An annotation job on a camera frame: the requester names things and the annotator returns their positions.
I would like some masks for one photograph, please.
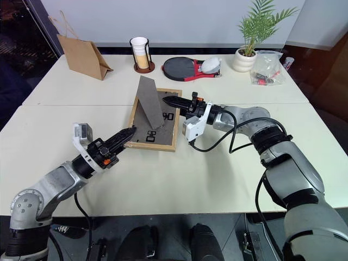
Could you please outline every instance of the paper cup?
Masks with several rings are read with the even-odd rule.
[[[147,44],[147,41],[148,39],[145,37],[134,37],[130,40],[136,63],[138,67],[141,69],[148,68],[148,62],[147,62],[146,52],[145,52],[145,45]]]

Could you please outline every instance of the paper bag handle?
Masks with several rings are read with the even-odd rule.
[[[64,20],[64,24],[62,24],[61,22],[59,22],[57,19],[55,19],[54,17],[52,17],[51,15],[48,16],[48,19],[51,21],[51,23],[54,25],[54,27],[57,29],[58,33],[60,33],[59,31],[59,26],[61,27],[65,27],[65,37],[67,37],[67,32],[69,31],[73,36],[76,37],[76,39],[78,39],[77,34],[75,33],[75,31],[72,29],[72,27],[70,26],[70,24],[68,23],[68,21],[65,18],[65,15],[63,13],[62,10],[60,10],[60,14],[63,17]]]

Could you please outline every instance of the brown paper bag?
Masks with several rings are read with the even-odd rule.
[[[63,48],[69,69],[103,80],[108,71],[113,71],[105,62],[97,47],[91,41],[79,40],[74,30],[70,27],[62,11],[60,11],[65,24],[65,36],[58,34],[58,40]],[[48,17],[58,29],[62,24],[52,17]],[[68,38],[67,32],[76,38]]]

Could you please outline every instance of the clear plastic bag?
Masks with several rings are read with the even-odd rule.
[[[282,65],[279,58],[282,53],[274,51],[257,51],[257,57],[250,71],[252,84],[281,85],[285,76],[282,75]]]

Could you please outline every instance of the white table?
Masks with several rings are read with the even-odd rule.
[[[347,207],[348,157],[313,107],[308,103],[252,105],[268,109],[294,136],[321,174],[328,203]],[[73,122],[88,122],[94,138],[105,140],[126,127],[130,110],[131,106],[122,105],[19,107],[0,133],[0,215],[10,215],[9,205],[17,192],[78,154],[71,142]],[[208,147],[221,135],[208,126],[196,145]],[[237,135],[235,146],[247,142],[246,136]],[[253,147],[229,155],[228,145],[226,140],[214,151],[200,153],[180,134],[175,153],[126,149],[119,154],[119,163],[90,179],[79,200],[95,216],[255,212],[255,189],[264,168]],[[264,189],[260,207],[266,212],[282,210]],[[81,213],[69,198],[54,215]]]
[[[281,86],[252,85],[248,72],[231,69],[233,55],[216,55],[222,59],[220,78],[176,82],[166,78],[160,69],[172,57],[182,55],[153,55],[156,65],[145,74],[155,79],[158,88],[181,89],[183,97],[190,98],[193,91],[215,104],[254,103],[307,103],[307,98],[282,68],[285,82]],[[186,55],[205,60],[212,55]],[[23,105],[132,105],[140,74],[134,71],[131,55],[104,55],[113,72],[101,81],[69,70],[65,56],[59,58]]]

